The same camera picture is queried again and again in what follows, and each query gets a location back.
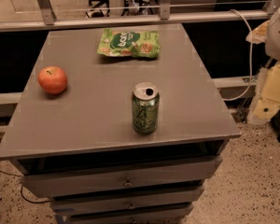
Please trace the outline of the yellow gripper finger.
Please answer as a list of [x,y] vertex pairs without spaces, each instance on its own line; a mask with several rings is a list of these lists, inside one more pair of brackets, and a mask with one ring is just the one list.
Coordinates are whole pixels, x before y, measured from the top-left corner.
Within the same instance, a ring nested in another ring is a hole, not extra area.
[[263,22],[257,28],[252,30],[246,37],[246,41],[252,44],[264,43],[267,39],[268,21]]
[[247,122],[263,125],[280,110],[280,61],[272,68],[261,68]]

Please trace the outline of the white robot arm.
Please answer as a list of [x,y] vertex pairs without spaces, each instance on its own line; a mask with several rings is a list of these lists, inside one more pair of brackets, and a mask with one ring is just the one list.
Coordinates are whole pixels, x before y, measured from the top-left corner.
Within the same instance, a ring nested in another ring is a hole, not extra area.
[[251,44],[264,43],[266,54],[276,60],[272,68],[259,70],[256,94],[247,115],[250,124],[262,125],[280,110],[280,7],[268,21],[250,32],[246,40]]

